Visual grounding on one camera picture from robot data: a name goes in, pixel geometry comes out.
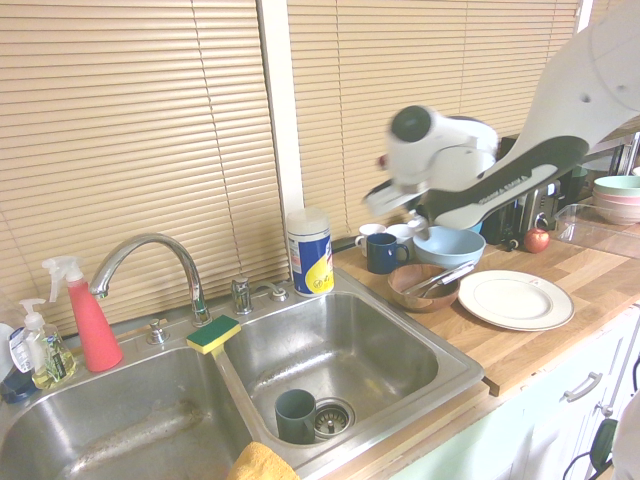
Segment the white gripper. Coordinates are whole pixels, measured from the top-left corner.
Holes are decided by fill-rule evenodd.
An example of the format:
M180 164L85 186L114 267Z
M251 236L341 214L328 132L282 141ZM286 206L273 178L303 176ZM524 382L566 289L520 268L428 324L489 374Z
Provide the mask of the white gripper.
M385 215L396 208L410 211L411 218L408 226L412 229L424 229L426 219L414 210L423 194L424 191L405 191L391 180L387 180L370 190L363 198L363 202L374 216Z

